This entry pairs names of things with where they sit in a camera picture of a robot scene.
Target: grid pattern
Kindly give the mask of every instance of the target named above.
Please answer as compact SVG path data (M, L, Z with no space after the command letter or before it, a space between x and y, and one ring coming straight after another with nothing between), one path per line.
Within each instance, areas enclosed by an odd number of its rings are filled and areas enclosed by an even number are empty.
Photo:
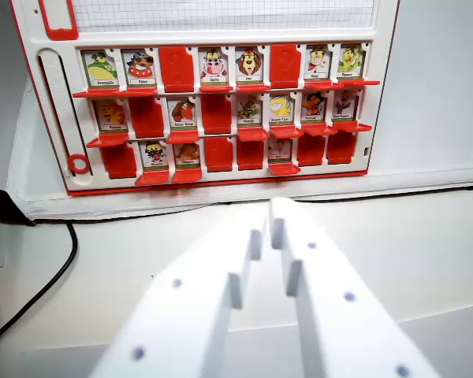
M80 32L369 28L373 0L73 0Z

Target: cartoon lion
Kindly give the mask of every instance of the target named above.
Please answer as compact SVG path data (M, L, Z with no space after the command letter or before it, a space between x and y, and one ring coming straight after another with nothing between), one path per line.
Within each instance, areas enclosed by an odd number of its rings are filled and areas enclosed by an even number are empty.
M182 122L182 120L192 120L194 117L193 108L195 104L189 100L180 100L172 110L173 120L176 122Z
M240 59L236 60L238 69L246 76L254 75L261 68L261 57L254 50L245 50Z

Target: red ring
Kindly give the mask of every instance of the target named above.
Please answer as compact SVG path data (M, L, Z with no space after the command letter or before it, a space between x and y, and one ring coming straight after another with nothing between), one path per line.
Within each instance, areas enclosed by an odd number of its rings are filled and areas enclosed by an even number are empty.
M84 162L84 164L86 165L84 168L82 169L78 169L76 167L76 163L74 160L76 159L79 159L79 160L82 160ZM89 171L89 160L88 158L86 157L86 155L83 155L83 154L74 154L74 155L70 155L69 156L69 168L72 172L74 173L86 173Z

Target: black wire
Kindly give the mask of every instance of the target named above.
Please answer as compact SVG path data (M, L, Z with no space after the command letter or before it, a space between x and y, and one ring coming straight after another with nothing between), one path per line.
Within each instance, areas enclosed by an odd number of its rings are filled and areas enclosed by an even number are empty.
M72 264L75 256L77 255L77 234L76 230L73 228L72 222L66 222L66 227L69 229L70 237L72 238L72 250L70 251L69 258L66 260L65 264L61 267L61 269L54 275L54 277L44 286L32 299L30 299L18 312L14 315L7 323L5 323L0 328L0 338L3 336L4 333L9 330L16 323L29 309L32 307L44 294L46 294L49 289L53 287L53 285L63 276L66 269Z

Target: cartoon character card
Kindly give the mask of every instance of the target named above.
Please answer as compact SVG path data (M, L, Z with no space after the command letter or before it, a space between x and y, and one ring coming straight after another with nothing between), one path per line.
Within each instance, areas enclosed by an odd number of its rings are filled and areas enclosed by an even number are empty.
M301 101L301 123L323 122L326 115L326 98L321 92L303 93Z
M364 55L361 45L341 45L337 77L359 79L363 74Z
M90 88L113 88L119 86L116 64L105 50L83 50L82 62Z
M294 100L286 94L270 94L270 125L291 124L294 118Z
M276 139L271 136L268 139L268 162L285 163L291 161L292 140Z
M177 168L199 167L199 147L196 143L174 144L173 153Z
M155 87L155 67L144 49L121 50L129 87Z
M127 132L122 100L94 100L96 119L101 132Z
M351 91L337 91L334 95L333 120L355 120L359 97Z
M263 124L262 101L255 96L238 96L236 98L236 126L239 128L261 126Z
M237 47L236 83L260 84L263 82L263 56L256 47Z
M330 78L331 52L327 45L307 45L305 59L305 81L320 81Z
M166 148L158 141L139 143L139 148L144 171L162 171L168 169Z
M228 58L222 54L220 48L199 49L198 59L202 86L228 84Z
M168 99L170 127L177 130L196 128L195 103L189 97Z

